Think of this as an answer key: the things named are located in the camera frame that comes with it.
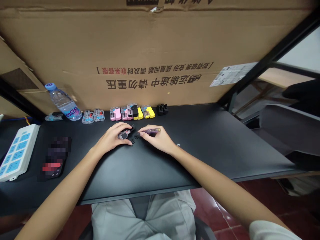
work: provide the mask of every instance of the water bottle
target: water bottle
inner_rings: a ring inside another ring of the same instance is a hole
[[[57,88],[54,83],[48,83],[45,88],[49,91],[51,100],[67,118],[77,121],[82,117],[80,109],[64,91]]]

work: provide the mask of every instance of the purple device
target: purple device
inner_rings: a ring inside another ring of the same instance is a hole
[[[148,133],[148,134],[157,133],[157,132],[161,132],[161,128],[153,128],[153,129],[150,129],[150,130],[145,130],[143,132]]]

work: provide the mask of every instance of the person's left hand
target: person's left hand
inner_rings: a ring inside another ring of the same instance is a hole
[[[110,127],[93,147],[95,151],[103,155],[120,144],[128,144],[132,146],[132,142],[129,139],[122,140],[118,138],[118,134],[125,128],[131,129],[132,127],[124,122],[118,122]]]

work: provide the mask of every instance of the lap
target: lap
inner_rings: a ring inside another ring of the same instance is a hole
[[[94,239],[146,239],[156,233],[194,239],[195,208],[189,190],[151,196],[145,221],[136,218],[128,199],[93,204]]]

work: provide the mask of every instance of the yellow device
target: yellow device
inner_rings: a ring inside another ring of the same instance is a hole
[[[144,118],[154,118],[156,116],[150,105],[142,105],[141,110]]]
[[[138,119],[135,119],[135,120],[141,120],[142,118],[143,118],[143,114],[142,114],[141,108],[138,107]]]

